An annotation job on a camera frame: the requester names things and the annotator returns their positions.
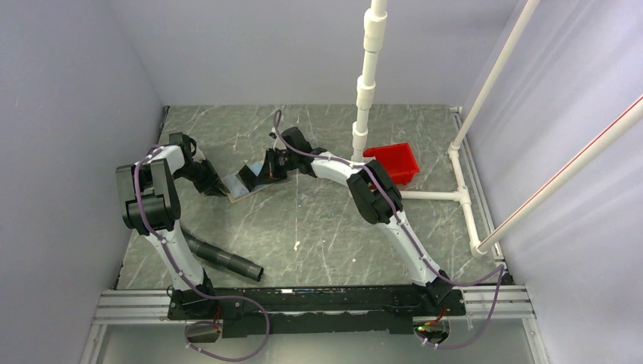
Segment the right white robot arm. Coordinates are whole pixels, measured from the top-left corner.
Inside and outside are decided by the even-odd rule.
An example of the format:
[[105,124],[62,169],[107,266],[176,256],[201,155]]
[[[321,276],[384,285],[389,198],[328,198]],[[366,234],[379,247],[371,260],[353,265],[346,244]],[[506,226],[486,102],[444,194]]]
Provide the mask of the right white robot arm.
[[419,292],[419,308],[435,315],[447,305],[453,285],[419,241],[404,212],[401,192],[380,162],[352,162],[326,149],[312,148],[297,127],[282,133],[273,128],[269,136],[284,147],[266,150],[260,184],[281,182],[290,171],[298,170],[347,187],[361,217],[382,230],[403,258]]

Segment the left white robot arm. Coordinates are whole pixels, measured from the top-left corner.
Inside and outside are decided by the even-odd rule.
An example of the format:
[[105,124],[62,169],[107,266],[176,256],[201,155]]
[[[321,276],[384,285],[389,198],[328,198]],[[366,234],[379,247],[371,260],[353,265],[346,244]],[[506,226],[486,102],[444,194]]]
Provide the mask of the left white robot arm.
[[169,270],[173,293],[183,298],[192,291],[188,309],[198,318],[212,316],[218,298],[205,269],[190,252],[180,226],[177,178],[191,182],[205,196],[223,196],[229,189],[196,141],[173,133],[169,142],[151,149],[142,160],[115,172],[124,224],[152,244]]

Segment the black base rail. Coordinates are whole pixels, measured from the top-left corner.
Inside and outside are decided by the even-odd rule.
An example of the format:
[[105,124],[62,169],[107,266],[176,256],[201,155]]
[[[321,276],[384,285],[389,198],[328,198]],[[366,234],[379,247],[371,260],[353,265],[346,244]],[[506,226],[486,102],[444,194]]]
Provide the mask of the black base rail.
[[171,321],[217,321],[225,338],[250,335],[386,331],[410,334],[414,322],[441,316],[462,317],[461,290],[451,290],[432,306],[415,285],[295,288],[215,288],[214,300],[190,291],[168,296]]

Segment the white diagonal pole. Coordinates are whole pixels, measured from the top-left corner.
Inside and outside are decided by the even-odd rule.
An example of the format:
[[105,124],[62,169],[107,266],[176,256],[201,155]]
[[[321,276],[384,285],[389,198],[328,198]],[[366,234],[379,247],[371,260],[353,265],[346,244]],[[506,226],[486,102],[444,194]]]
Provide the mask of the white diagonal pole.
[[479,112],[481,111],[481,108],[489,97],[493,86],[497,82],[498,77],[506,66],[518,41],[520,40],[520,37],[524,33],[540,2],[540,0],[528,0],[523,5],[519,16],[516,19],[516,22],[512,26],[497,57],[494,59],[493,66],[489,70],[489,73],[486,76],[481,89],[478,91],[478,94],[476,95],[475,100],[471,108],[469,109],[469,112],[467,113],[462,126],[458,130],[455,139],[450,143],[450,146],[448,148],[449,153],[457,152],[460,149],[466,134],[468,133]]

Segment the white pole with red stripe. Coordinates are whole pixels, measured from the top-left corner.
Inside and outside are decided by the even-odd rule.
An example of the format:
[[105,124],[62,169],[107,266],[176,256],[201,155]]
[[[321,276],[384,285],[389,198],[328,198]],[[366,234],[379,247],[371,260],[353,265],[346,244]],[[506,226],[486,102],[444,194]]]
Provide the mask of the white pole with red stripe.
[[481,256],[492,245],[505,237],[511,229],[540,207],[560,190],[582,169],[593,162],[602,152],[642,120],[642,97],[639,96],[626,110],[611,121],[597,136],[574,155],[556,174],[533,193],[502,224],[495,228],[482,242],[476,243],[472,252]]

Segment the white PVC pipe frame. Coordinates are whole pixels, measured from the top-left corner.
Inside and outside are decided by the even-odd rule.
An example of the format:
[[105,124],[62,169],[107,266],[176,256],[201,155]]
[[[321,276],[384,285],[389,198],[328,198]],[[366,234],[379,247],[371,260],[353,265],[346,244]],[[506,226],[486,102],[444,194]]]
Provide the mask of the white PVC pipe frame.
[[447,200],[462,216],[473,256],[480,241],[460,165],[464,129],[429,118],[456,111],[481,85],[491,50],[519,7],[517,1],[368,1],[364,61],[357,80],[353,158],[375,144],[433,147],[436,165],[455,178],[449,192],[409,192],[412,199]]

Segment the black VIP credit card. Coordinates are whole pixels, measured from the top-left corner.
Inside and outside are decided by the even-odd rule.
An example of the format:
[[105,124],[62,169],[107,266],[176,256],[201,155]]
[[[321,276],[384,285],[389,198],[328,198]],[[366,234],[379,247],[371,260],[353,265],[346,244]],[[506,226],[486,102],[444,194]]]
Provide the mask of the black VIP credit card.
[[261,169],[262,163],[257,162],[251,165],[244,165],[237,173],[238,179],[249,192],[260,186],[259,173]]

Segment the red plastic bin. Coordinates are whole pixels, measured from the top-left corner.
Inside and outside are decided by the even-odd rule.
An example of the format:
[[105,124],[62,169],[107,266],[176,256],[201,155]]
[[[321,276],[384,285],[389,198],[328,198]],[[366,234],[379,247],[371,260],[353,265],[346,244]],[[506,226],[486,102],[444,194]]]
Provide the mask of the red plastic bin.
[[392,181],[398,185],[409,184],[420,172],[411,145],[408,143],[368,148],[362,156],[364,159],[373,158],[379,161]]

